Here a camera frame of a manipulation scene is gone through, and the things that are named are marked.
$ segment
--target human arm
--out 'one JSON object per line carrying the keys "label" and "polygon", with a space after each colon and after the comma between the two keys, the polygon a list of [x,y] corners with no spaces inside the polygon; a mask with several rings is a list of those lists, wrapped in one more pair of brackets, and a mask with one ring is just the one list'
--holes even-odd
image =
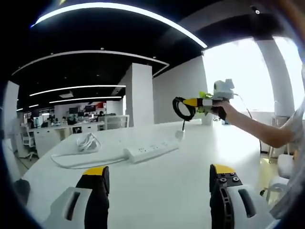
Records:
{"label": "human arm", "polygon": [[227,113],[226,120],[230,124],[250,133],[274,148],[286,145],[293,138],[293,134],[287,126],[278,128],[260,123],[236,111],[235,108],[226,101],[219,102],[214,106],[222,106],[224,108]]}

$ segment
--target ceiling light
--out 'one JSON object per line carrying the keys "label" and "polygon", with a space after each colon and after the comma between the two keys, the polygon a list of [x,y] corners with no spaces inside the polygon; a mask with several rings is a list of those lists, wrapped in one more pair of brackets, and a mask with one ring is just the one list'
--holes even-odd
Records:
{"label": "ceiling light", "polygon": [[32,106],[29,106],[29,108],[31,108],[31,107],[35,107],[35,106],[38,106],[38,104],[35,104],[35,105],[32,105]]}
{"label": "ceiling light", "polygon": [[68,12],[68,11],[72,11],[72,10],[79,10],[79,9],[87,9],[87,8],[110,8],[110,9],[117,9],[117,10],[126,10],[126,11],[130,11],[130,12],[134,12],[134,13],[139,13],[142,15],[145,15],[147,17],[151,17],[154,18],[158,21],[161,21],[165,24],[168,24],[169,26],[177,29],[178,31],[180,31],[181,33],[185,34],[186,36],[188,36],[189,38],[193,39],[196,43],[198,43],[200,46],[202,46],[203,48],[206,48],[207,45],[205,43],[203,43],[198,37],[196,37],[194,34],[192,34],[191,32],[189,32],[188,30],[186,30],[185,28],[183,28],[182,26],[176,24],[175,22],[162,17],[159,14],[150,12],[148,10],[144,10],[141,8],[137,8],[134,6],[129,6],[129,5],[124,5],[124,4],[118,4],[118,3],[110,3],[110,2],[89,2],[89,3],[83,3],[83,4],[76,4],[76,5],[71,5],[71,6],[67,6],[67,7],[63,7],[60,8],[58,10],[52,11],[50,13],[47,13],[45,15],[43,15],[42,17],[38,18],[38,20],[36,21],[36,24],[38,24],[39,22],[42,22],[43,20],[46,20],[50,17],[53,17],[55,15],[64,13],[64,12]]}
{"label": "ceiling light", "polygon": [[67,101],[85,100],[85,99],[121,99],[121,98],[122,98],[121,96],[89,97],[89,98],[58,100],[58,101],[53,101],[53,102],[49,102],[49,103],[53,104],[53,103],[60,103],[60,102],[67,102]]}
{"label": "ceiling light", "polygon": [[86,85],[86,86],[75,86],[75,87],[63,87],[63,88],[57,88],[57,89],[47,90],[47,91],[43,91],[43,92],[37,92],[34,94],[30,94],[30,96],[43,94],[43,93],[47,93],[47,92],[55,92],[55,91],[77,89],[77,88],[90,88],[90,87],[126,87],[126,86],[125,85]]}

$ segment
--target electrical outlet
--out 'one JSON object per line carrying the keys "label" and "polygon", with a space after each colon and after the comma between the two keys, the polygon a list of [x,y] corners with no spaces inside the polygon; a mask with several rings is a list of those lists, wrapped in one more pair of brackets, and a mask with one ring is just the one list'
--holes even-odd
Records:
{"label": "electrical outlet", "polygon": [[179,148],[177,140],[162,141],[157,144],[125,148],[124,154],[134,163],[157,157]]}

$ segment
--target white cable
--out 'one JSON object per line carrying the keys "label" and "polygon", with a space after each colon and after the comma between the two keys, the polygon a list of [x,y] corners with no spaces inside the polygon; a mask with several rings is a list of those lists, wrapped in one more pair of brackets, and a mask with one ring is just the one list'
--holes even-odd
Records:
{"label": "white cable", "polygon": [[[72,155],[84,155],[84,154],[91,154],[91,153],[96,153],[99,151],[101,148],[101,144],[99,140],[95,137],[93,133],[87,133],[85,137],[80,137],[76,140],[76,144],[78,147],[78,153],[73,153],[73,154],[64,154],[64,155],[51,155],[51,160],[57,164],[59,167],[62,168],[70,168],[70,169],[78,169],[78,168],[91,168],[91,167],[96,167],[96,166],[104,166],[104,165],[110,165],[114,164],[120,161],[126,160],[126,156],[119,156],[115,158],[110,158],[107,160],[94,160],[94,161],[89,161],[89,162],[81,162],[77,164],[72,164],[72,165],[62,165],[59,162],[55,160],[57,157],[65,157],[65,156],[72,156]],[[93,166],[86,166],[86,167],[79,167],[82,165],[87,165],[87,164],[93,164]]]}

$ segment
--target bright window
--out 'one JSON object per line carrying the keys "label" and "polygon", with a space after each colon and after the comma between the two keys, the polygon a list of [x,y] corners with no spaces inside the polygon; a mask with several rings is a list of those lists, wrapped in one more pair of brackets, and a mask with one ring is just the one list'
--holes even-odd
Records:
{"label": "bright window", "polygon": [[[204,69],[208,92],[214,82],[232,79],[234,92],[239,94],[250,111],[274,112],[274,96],[263,55],[253,38],[216,46],[204,52]],[[242,100],[235,96],[231,104],[246,111]]]}
{"label": "bright window", "polygon": [[301,105],[305,95],[302,79],[302,61],[296,44],[290,38],[273,38],[286,63],[296,110]]}

